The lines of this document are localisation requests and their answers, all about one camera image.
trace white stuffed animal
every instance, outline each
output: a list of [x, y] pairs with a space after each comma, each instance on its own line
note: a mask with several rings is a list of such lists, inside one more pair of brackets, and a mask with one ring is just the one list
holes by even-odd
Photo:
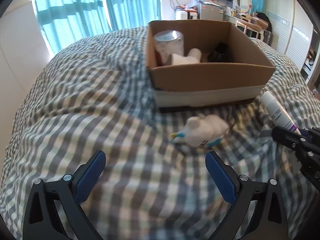
[[191, 147], [212, 148], [221, 142], [229, 125], [215, 114], [190, 117], [178, 133], [172, 133], [173, 143], [186, 143]]

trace plaid blanket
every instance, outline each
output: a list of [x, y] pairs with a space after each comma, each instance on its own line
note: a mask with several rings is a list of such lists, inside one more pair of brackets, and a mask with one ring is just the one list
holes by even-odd
[[[278, 181], [293, 238], [316, 190], [300, 173], [292, 174], [292, 152], [272, 140], [274, 125], [260, 97], [247, 105], [161, 114], [144, 67], [146, 37], [143, 27], [82, 39], [40, 74], [15, 115], [6, 148], [0, 214], [10, 231], [22, 239], [34, 179], [58, 180], [102, 150], [107, 165], [82, 208], [104, 239], [207, 239], [228, 203], [205, 168], [206, 150], [174, 146], [169, 138], [203, 113], [231, 126], [214, 150], [238, 174]], [[298, 127], [320, 126], [320, 102], [293, 61], [253, 42], [276, 66], [261, 94], [275, 95]], [[254, 203], [237, 237], [253, 209]]]

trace metal screw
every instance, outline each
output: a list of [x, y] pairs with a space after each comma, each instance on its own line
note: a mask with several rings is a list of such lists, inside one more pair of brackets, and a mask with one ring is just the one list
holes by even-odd
[[33, 181], [33, 183], [36, 184], [36, 185], [40, 184], [40, 182], [41, 182], [41, 179], [39, 179], [39, 178], [38, 178], [38, 179], [35, 179], [35, 180]]
[[72, 178], [72, 176], [70, 174], [67, 174], [67, 175], [63, 176], [63, 180], [64, 181], [69, 181], [69, 180], [71, 180], [71, 178]]
[[242, 175], [240, 175], [240, 179], [241, 179], [242, 181], [247, 181], [249, 178], [248, 178], [247, 175], [242, 174]]
[[271, 179], [271, 180], [270, 180], [270, 183], [271, 183], [272, 185], [277, 185], [277, 181], [276, 181], [275, 179]]

